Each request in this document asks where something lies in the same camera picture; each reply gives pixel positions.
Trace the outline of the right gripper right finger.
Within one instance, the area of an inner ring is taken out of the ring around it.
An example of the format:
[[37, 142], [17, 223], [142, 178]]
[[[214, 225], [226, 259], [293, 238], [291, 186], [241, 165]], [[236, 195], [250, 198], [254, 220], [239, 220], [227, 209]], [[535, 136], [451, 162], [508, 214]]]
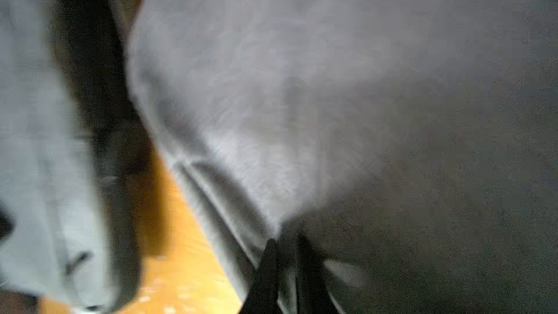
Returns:
[[296, 305], [298, 313], [339, 314], [322, 275], [323, 262], [303, 235], [297, 237], [298, 271]]

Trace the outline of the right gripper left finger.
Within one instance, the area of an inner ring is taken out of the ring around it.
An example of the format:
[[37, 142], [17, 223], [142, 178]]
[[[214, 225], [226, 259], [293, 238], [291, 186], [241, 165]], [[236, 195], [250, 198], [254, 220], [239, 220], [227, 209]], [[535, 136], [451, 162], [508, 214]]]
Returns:
[[239, 314], [278, 313], [278, 275], [278, 248], [276, 241], [270, 239]]

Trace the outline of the grey bag with straps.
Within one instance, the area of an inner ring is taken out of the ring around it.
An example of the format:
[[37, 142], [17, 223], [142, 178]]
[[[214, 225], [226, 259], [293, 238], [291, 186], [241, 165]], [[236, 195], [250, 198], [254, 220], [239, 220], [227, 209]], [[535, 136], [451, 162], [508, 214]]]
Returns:
[[129, 90], [240, 297], [557, 312], [557, 0], [144, 0]]

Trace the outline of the grey laptop sleeve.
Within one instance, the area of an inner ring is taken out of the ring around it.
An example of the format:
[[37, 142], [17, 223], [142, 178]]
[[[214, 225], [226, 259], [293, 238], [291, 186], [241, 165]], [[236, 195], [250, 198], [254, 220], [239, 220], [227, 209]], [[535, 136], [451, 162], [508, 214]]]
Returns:
[[126, 167], [147, 138], [111, 0], [1, 0], [1, 287], [83, 313], [132, 301]]

